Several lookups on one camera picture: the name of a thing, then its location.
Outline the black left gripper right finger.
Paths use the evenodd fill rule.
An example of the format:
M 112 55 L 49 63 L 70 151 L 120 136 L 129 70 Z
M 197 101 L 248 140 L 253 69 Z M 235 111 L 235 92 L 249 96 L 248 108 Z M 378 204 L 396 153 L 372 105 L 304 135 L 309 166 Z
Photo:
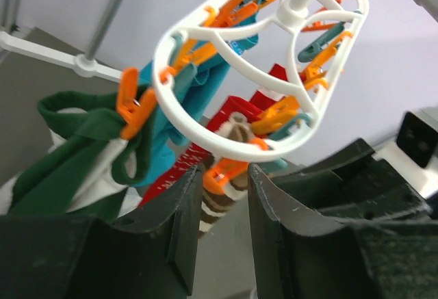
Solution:
M 407 185 L 337 216 L 248 171 L 259 298 L 436 298 L 437 222 Z

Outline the teal blue cloth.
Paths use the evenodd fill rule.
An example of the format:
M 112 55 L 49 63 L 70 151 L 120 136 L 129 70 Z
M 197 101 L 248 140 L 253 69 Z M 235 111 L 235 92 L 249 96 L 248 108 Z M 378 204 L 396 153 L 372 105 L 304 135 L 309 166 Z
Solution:
M 196 121 L 227 76 L 231 65 L 221 55 L 216 54 L 200 66 L 188 66 L 188 69 L 175 78 L 174 94 L 185 111 Z M 161 109 L 157 110 L 153 125 L 151 163 L 148 174 L 135 187 L 147 186 L 157 180 L 174 164 L 175 153 L 167 141 L 176 145 L 186 145 L 188 139 L 168 121 Z

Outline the brown striped sock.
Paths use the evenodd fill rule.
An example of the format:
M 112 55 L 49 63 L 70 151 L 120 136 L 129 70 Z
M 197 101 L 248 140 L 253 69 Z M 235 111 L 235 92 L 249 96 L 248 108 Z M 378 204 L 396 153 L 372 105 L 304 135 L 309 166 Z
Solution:
M 240 113 L 232 113 L 215 133 L 235 142 L 259 142 L 251 131 L 247 118 Z M 210 153 L 201 166 L 204 175 L 198 238 L 208 233 L 248 191 L 247 162 Z

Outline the white round clip hanger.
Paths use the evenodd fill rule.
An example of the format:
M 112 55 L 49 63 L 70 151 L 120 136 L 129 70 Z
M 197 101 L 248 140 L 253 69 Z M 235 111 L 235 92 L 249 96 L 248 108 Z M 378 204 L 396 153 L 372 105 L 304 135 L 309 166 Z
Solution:
M 220 157 L 249 162 L 272 161 L 302 146 L 317 131 L 356 37 L 368 15 L 369 0 L 279 0 L 277 9 L 271 15 L 252 25 L 230 28 L 201 25 L 209 16 L 206 10 L 208 7 L 217 12 L 229 2 L 231 0 L 206 0 L 162 36 L 155 49 L 151 85 L 167 119 L 193 143 Z M 340 44 L 326 48 L 312 62 L 316 68 L 322 68 L 326 61 L 331 61 L 331 65 L 325 76 L 319 79 L 317 94 L 310 97 L 297 70 L 295 47 L 298 35 L 306 26 L 325 20 L 345 21 L 350 23 L 350 27 L 341 34 Z M 285 61 L 286 81 L 253 66 L 228 44 L 230 40 L 254 36 L 271 25 L 277 25 L 290 35 Z M 223 138 L 198 124 L 182 108 L 173 92 L 175 80 L 168 70 L 168 64 L 176 45 L 172 39 L 174 34 L 180 34 L 184 40 L 211 42 L 224 60 L 247 79 L 285 96 L 294 97 L 302 112 L 310 118 L 309 125 L 301 127 L 296 133 L 282 140 L 267 139 L 265 143 L 268 149 L 265 151 L 254 144 Z

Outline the red white striped sock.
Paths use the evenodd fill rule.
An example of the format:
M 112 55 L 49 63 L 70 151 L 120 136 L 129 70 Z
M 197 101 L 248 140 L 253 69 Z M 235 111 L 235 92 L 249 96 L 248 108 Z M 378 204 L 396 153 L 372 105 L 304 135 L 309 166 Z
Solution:
M 280 64 L 274 64 L 268 74 L 280 79 L 281 81 L 287 81 L 285 68 Z M 249 102 L 264 111 L 280 101 L 283 97 L 283 94 L 261 86 L 257 89 L 254 95 L 252 95 Z

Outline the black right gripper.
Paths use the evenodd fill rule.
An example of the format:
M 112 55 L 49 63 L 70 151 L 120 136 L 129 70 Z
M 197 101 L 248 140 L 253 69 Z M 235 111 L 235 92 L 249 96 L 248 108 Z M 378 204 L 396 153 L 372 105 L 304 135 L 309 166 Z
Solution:
M 431 206 L 359 139 L 292 174 L 266 181 L 266 211 L 282 224 L 429 222 Z

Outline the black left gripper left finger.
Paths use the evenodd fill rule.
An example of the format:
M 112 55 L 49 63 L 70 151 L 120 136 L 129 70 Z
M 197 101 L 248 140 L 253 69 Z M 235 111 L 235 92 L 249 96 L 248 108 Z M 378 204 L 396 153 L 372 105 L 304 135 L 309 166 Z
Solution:
M 186 298 L 192 293 L 202 172 L 142 207 L 91 216 L 3 216 L 2 298 Z

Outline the orange clothes peg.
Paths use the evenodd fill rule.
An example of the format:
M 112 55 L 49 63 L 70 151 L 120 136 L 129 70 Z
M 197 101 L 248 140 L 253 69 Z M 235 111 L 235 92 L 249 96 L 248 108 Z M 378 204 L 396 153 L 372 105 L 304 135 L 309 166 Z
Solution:
M 258 115 L 259 120 L 251 123 L 256 135 L 266 135 L 279 130 L 298 114 L 300 104 L 294 96 L 286 96 Z

